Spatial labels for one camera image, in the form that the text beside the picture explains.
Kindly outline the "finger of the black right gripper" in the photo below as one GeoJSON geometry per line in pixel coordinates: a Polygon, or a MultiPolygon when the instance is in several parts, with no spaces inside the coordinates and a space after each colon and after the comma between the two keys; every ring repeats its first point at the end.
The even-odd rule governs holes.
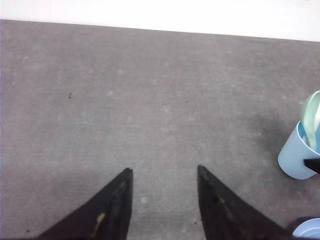
{"type": "Polygon", "coordinates": [[[304,166],[312,171],[312,174],[320,174],[320,159],[319,158],[308,158],[303,160],[304,166]]]}

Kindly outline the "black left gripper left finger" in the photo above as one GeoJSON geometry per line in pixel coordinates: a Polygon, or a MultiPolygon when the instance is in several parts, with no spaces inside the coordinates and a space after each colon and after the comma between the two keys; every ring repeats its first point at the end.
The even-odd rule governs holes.
{"type": "Polygon", "coordinates": [[[84,205],[38,239],[126,239],[133,202],[133,170],[124,169],[84,205]]]}

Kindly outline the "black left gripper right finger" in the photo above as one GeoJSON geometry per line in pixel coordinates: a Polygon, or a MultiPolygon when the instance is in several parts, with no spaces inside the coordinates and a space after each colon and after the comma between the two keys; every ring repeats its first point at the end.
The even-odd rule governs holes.
{"type": "Polygon", "coordinates": [[[292,234],[237,196],[205,166],[197,167],[200,217],[206,239],[291,239],[292,234]]]}

